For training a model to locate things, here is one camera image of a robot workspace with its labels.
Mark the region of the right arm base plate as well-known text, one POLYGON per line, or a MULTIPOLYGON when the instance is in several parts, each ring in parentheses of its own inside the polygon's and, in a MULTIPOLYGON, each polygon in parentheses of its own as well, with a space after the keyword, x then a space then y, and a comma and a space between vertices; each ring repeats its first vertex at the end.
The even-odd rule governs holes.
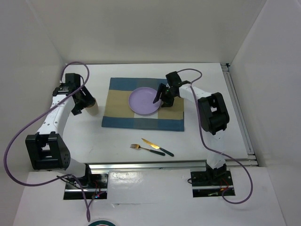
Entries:
POLYGON ((225 192, 224 196, 235 196, 233 180, 229 170, 224 176, 215 180, 209 180, 204 171, 192 171, 187 182, 192 185, 194 198, 222 196, 223 192, 225 192))

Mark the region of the beige paper cup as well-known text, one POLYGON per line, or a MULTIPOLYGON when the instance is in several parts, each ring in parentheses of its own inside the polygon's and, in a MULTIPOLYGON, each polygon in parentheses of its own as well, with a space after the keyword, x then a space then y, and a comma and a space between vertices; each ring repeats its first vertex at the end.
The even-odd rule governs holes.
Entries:
POLYGON ((97 100, 94 98, 94 101, 92 104, 90 104, 89 106, 87 106, 85 108, 86 112, 88 114, 90 114, 91 116, 96 116, 99 113, 99 108, 98 108, 98 103, 97 100))

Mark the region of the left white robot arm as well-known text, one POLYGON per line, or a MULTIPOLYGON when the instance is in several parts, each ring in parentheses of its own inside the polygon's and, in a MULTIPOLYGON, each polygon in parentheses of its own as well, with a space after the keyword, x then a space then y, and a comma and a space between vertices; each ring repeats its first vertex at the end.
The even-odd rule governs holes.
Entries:
POLYGON ((81 87, 82 79, 76 73, 65 75, 65 81, 52 94, 52 106, 55 109, 46 116, 34 135, 26 137, 25 144, 34 170, 61 170, 73 174, 77 184, 87 188, 93 182, 88 166, 74 160, 63 141, 64 128, 70 114, 78 115, 82 110, 90 115, 98 114, 97 101, 86 87, 81 87))

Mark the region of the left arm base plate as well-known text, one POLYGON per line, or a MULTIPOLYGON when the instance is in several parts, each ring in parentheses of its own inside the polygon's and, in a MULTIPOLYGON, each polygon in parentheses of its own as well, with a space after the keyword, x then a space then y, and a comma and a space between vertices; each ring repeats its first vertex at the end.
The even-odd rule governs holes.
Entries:
MULTIPOLYGON (((78 180, 82 184, 87 200, 107 199, 108 172, 87 174, 84 177, 78 178, 78 180)), ((65 183, 64 200, 83 200, 81 188, 74 178, 62 179, 62 181, 65 183)))

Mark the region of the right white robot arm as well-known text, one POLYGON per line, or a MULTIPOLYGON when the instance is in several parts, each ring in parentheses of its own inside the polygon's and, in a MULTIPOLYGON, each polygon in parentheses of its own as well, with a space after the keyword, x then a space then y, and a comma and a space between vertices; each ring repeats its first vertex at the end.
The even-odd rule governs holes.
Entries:
POLYGON ((205 179, 215 185, 227 171, 224 134, 230 117, 224 98, 219 92, 206 92, 195 87, 192 81, 181 80, 178 72, 167 74, 166 80, 166 85, 159 85, 153 103, 160 101, 162 107, 171 107, 174 99, 180 97, 196 105, 201 142, 208 150, 205 179))

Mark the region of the blue tan checked placemat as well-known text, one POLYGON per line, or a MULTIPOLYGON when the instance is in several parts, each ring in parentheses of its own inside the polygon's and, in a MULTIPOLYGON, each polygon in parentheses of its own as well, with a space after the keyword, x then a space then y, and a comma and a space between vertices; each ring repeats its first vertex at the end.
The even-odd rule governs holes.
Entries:
POLYGON ((159 108, 150 115, 142 116, 131 110, 128 99, 136 88, 150 87, 157 90, 165 79, 156 78, 111 78, 102 127, 122 129, 145 129, 184 131, 184 100, 175 98, 169 108, 159 108))

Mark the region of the purple plate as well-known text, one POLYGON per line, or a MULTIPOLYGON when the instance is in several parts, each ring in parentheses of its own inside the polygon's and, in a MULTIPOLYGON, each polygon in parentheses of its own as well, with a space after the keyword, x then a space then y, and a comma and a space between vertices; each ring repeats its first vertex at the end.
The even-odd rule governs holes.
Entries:
POLYGON ((128 98, 130 109, 138 115, 148 116, 154 114, 161 107, 161 101, 153 103, 157 91, 149 87, 133 90, 128 98))

